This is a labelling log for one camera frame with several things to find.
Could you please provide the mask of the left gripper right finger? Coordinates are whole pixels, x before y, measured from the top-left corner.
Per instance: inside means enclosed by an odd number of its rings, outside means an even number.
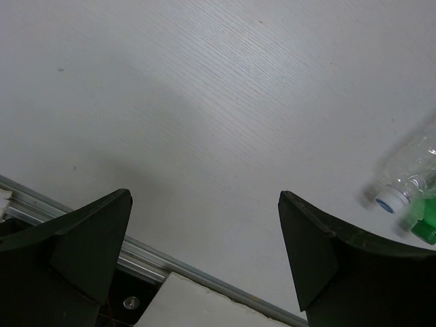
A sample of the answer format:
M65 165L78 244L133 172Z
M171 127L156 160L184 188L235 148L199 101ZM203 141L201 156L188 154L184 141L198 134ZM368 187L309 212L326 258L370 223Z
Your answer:
M356 227L282 191L281 229L310 326L434 326L435 252Z

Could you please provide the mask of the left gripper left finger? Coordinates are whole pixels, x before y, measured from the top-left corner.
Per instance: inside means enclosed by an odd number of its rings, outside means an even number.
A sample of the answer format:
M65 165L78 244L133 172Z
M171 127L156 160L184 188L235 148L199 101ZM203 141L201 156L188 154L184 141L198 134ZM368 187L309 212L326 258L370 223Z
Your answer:
M1 223L1 325L94 326L131 208L118 189L39 225Z

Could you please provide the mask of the clear bottle blue cap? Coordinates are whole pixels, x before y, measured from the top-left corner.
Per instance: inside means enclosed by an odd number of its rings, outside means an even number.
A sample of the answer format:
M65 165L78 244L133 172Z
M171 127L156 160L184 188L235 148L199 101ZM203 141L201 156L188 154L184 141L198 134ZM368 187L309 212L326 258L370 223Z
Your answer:
M435 124L415 131L384 164L388 181L375 201L395 214L417 198L435 196Z

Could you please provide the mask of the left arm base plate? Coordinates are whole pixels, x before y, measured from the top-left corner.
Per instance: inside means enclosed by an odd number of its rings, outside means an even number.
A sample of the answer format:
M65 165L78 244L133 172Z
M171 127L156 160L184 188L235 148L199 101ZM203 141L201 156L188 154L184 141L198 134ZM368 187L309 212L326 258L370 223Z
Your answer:
M135 326L163 285L118 265L95 326Z

